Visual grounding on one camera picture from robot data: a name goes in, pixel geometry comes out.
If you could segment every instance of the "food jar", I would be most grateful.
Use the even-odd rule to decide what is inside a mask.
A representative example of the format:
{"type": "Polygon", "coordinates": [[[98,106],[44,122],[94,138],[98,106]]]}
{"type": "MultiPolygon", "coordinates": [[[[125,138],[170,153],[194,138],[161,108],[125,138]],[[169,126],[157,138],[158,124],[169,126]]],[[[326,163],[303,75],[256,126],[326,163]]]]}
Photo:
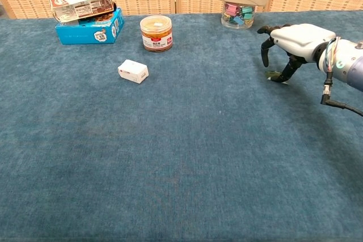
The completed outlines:
{"type": "Polygon", "coordinates": [[[152,15],[140,21],[143,46],[151,52],[162,52],[172,47],[171,19],[164,15],[152,15]]]}
{"type": "Polygon", "coordinates": [[[248,29],[254,23],[255,10],[255,6],[224,2],[221,18],[222,25],[231,29],[248,29]]]}

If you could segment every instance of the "snack box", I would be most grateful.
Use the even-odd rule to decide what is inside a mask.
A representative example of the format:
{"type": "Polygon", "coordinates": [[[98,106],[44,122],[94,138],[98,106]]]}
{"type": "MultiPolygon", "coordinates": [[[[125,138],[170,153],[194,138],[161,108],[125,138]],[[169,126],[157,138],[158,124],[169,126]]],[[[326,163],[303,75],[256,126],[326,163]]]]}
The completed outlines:
{"type": "Polygon", "coordinates": [[[113,11],[112,0],[49,0],[57,21],[66,23],[113,11]]]}
{"type": "Polygon", "coordinates": [[[124,26],[122,10],[97,16],[92,19],[58,23],[56,31],[64,45],[73,44],[112,44],[124,26]]]}

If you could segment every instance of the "container lid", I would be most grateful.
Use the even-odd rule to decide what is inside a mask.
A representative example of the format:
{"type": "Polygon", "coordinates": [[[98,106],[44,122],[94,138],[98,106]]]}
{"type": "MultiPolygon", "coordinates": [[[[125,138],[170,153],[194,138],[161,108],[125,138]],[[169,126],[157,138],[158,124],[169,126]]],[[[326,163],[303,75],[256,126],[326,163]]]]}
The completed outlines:
{"type": "Polygon", "coordinates": [[[162,33],[171,28],[171,19],[164,15],[152,15],[140,21],[140,28],[147,33],[162,33]]]}

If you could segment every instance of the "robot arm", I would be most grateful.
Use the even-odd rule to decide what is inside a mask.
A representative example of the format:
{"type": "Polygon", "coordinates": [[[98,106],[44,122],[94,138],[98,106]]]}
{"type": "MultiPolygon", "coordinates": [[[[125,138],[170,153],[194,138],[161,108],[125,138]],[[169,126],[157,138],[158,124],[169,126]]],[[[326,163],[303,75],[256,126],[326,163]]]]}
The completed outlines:
{"type": "Polygon", "coordinates": [[[270,73],[269,79],[285,82],[304,63],[316,63],[327,74],[322,104],[363,113],[343,103],[330,100],[332,78],[336,78],[363,92],[363,41],[353,43],[340,39],[332,31],[312,24],[263,26],[258,33],[269,34],[261,45],[261,57],[265,67],[269,65],[268,51],[277,45],[286,51],[289,62],[281,73],[270,73]]]}

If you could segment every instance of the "small white box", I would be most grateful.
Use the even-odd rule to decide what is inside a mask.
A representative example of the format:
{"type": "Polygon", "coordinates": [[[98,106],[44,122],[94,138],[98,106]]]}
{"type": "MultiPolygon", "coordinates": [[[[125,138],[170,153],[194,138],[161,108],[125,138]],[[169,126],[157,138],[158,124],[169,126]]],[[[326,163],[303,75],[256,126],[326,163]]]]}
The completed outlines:
{"type": "Polygon", "coordinates": [[[123,64],[119,66],[118,71],[122,78],[139,84],[149,76],[146,65],[131,60],[125,60],[123,64]]]}

